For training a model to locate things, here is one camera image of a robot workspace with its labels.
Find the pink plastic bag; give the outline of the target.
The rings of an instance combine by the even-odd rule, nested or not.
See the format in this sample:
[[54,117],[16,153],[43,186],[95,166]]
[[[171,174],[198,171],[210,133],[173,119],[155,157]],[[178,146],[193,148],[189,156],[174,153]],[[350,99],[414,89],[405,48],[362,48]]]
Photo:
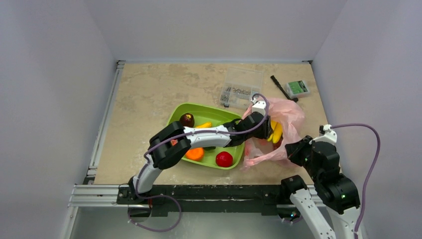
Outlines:
[[288,168],[298,166],[288,160],[285,145],[300,141],[299,133],[305,122],[305,113],[301,107],[290,100],[269,98],[269,116],[281,125],[282,135],[273,145],[271,140],[251,138],[246,141],[242,170],[247,170],[262,162],[275,161]]

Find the yellow fake banana bunch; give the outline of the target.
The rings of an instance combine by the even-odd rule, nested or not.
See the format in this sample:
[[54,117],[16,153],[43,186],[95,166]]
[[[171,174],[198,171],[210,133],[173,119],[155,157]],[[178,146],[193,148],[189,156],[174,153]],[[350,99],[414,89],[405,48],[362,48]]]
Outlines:
[[283,128],[282,125],[279,122],[271,121],[270,123],[272,133],[270,134],[269,138],[267,139],[268,142],[272,142],[273,144],[276,144],[281,141],[282,134],[283,134]]

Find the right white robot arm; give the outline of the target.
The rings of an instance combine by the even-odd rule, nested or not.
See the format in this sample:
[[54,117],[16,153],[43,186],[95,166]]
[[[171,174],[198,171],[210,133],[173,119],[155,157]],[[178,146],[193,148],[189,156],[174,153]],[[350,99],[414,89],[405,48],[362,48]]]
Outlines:
[[314,201],[309,187],[299,175],[281,181],[280,198],[292,202],[317,239],[357,239],[360,199],[355,184],[340,172],[340,156],[336,150],[337,136],[304,137],[286,144],[288,159],[306,169],[318,197],[327,207],[329,225]]

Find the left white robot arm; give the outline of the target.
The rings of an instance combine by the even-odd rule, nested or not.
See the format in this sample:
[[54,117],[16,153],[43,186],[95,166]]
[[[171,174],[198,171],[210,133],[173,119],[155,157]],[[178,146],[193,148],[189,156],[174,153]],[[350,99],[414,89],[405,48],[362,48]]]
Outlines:
[[271,133],[270,116],[259,112],[211,128],[184,127],[175,121],[149,140],[146,163],[128,183],[129,197],[137,204],[144,203],[161,172],[175,166],[190,149],[235,147],[253,137],[267,139]]

